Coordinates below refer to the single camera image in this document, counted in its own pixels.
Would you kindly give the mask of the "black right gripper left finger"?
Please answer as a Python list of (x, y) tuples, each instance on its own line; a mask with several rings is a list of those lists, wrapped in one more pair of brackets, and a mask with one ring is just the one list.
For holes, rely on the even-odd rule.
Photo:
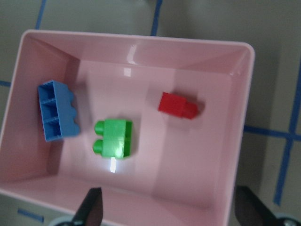
[(103, 220), (102, 189), (91, 188), (76, 214), (71, 220), (72, 226), (100, 226)]

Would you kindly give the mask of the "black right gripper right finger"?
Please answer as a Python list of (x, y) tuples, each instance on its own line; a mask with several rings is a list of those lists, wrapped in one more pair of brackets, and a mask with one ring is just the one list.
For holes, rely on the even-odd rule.
[(236, 186), (235, 216), (241, 226), (281, 226), (282, 220), (247, 186)]

